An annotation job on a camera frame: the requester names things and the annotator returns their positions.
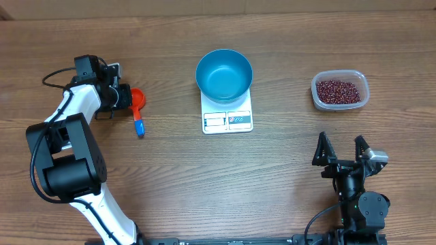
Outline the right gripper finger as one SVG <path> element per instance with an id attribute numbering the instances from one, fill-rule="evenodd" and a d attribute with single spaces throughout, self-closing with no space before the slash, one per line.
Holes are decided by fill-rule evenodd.
<path id="1" fill-rule="evenodd" d="M 319 134 L 317 148 L 312 160 L 312 165 L 315 166 L 327 166 L 336 163 L 337 156 L 332 147 L 328 136 L 325 131 Z"/>
<path id="2" fill-rule="evenodd" d="M 366 151 L 370 148 L 362 135 L 355 138 L 355 159 L 360 161 L 362 158 L 366 157 Z"/>

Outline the orange scoop blue handle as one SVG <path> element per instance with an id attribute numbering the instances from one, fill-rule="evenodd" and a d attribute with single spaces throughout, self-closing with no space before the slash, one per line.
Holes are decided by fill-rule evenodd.
<path id="1" fill-rule="evenodd" d="M 132 104 L 129 106 L 129 109 L 133 113 L 134 125 L 135 125 L 137 136 L 139 138 L 142 138 L 144 137 L 145 134 L 145 126 L 142 121 L 140 110 L 145 106 L 146 97 L 139 88 L 132 88 L 131 95 L 132 95 Z"/>

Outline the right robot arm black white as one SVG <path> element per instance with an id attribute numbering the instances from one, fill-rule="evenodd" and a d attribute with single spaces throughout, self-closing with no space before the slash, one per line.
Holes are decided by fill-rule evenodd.
<path id="1" fill-rule="evenodd" d="M 305 244 L 386 244 L 385 227 L 390 200 L 380 193 L 366 191 L 365 180 L 378 174 L 388 164 L 388 154 L 372 149 L 363 136 L 355 138 L 355 159 L 340 160 L 325 132 L 318 137 L 312 160 L 323 167 L 322 178 L 331 179 L 339 202 L 316 214 L 307 224 L 303 235 Z M 310 226 L 320 216 L 341 211 L 341 226 L 325 234 L 309 235 Z"/>

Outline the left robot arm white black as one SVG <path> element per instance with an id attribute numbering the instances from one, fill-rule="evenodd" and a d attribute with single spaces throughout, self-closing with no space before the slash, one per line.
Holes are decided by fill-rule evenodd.
<path id="1" fill-rule="evenodd" d="M 78 56 L 74 63 L 76 75 L 62 86 L 56 111 L 26 130 L 32 186 L 45 201 L 68 203 L 81 212 L 103 244 L 144 244 L 137 224 L 108 189 L 104 157 L 89 126 L 100 112 L 130 107 L 130 86 L 119 82 L 119 63 L 94 55 Z"/>

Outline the white digital kitchen scale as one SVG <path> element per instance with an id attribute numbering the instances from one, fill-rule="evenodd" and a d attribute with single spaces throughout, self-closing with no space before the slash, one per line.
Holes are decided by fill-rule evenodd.
<path id="1" fill-rule="evenodd" d="M 217 103 L 204 93 L 200 94 L 204 134 L 244 133 L 253 130 L 250 90 L 232 103 Z"/>

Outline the teal blue bowl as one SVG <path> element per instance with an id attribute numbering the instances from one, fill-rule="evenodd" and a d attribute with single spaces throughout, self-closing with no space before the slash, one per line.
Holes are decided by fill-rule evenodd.
<path id="1" fill-rule="evenodd" d="M 203 56 L 196 67 L 196 83 L 200 91 L 217 103 L 240 99 L 253 83 L 253 68 L 240 52 L 218 49 Z"/>

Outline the red beans in container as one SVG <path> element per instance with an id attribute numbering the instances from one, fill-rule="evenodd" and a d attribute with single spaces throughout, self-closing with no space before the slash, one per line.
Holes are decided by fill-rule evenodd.
<path id="1" fill-rule="evenodd" d="M 325 104 L 352 104 L 360 102 L 357 86 L 341 80 L 324 80 L 316 84 L 316 92 Z"/>

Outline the clear plastic container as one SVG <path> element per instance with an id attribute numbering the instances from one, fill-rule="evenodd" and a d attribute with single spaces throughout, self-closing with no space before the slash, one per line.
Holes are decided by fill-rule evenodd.
<path id="1" fill-rule="evenodd" d="M 314 106 L 321 111 L 361 108 L 370 98 L 367 79 L 351 69 L 319 72 L 312 79 L 311 92 Z"/>

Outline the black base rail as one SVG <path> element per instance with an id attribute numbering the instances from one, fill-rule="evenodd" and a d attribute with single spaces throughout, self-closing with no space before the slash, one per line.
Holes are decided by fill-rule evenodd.
<path id="1" fill-rule="evenodd" d="M 344 235 L 339 239 L 332 233 L 310 234 L 305 239 L 302 234 L 295 234 L 291 238 L 226 238 L 226 239 L 199 239 L 180 240 L 178 238 L 144 238 L 140 244 L 144 245 L 387 245 L 385 235 Z"/>

